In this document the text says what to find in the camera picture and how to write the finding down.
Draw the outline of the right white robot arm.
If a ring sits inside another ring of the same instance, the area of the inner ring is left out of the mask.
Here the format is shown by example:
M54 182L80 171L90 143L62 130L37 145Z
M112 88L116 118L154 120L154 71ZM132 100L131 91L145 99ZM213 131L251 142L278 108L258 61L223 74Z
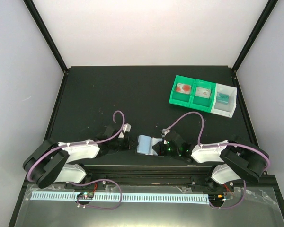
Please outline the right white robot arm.
M266 152L239 136L218 143L192 145L176 132L167 131L162 139L152 139L151 154L193 164L212 163L213 168L205 181L212 191L239 179L257 183L270 165Z

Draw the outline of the black leather card holder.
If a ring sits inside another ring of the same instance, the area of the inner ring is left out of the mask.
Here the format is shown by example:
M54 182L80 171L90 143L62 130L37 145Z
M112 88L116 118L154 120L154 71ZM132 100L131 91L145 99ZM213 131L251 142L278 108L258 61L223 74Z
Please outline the black leather card holder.
M155 145L157 142L160 141L163 141L163 139L154 138L146 135L139 135L136 153L153 156L152 154L153 145Z

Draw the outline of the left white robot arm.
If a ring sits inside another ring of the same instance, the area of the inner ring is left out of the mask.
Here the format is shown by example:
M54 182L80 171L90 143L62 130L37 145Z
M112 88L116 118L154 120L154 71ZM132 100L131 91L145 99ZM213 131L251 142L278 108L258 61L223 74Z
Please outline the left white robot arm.
M131 138L130 129L128 123L121 131L108 126L94 140L81 142L66 143L47 139L24 161L22 167L27 173L27 179L41 189L67 181L76 183L82 189L89 188L92 177L87 174L83 164L76 162L136 148L137 139Z

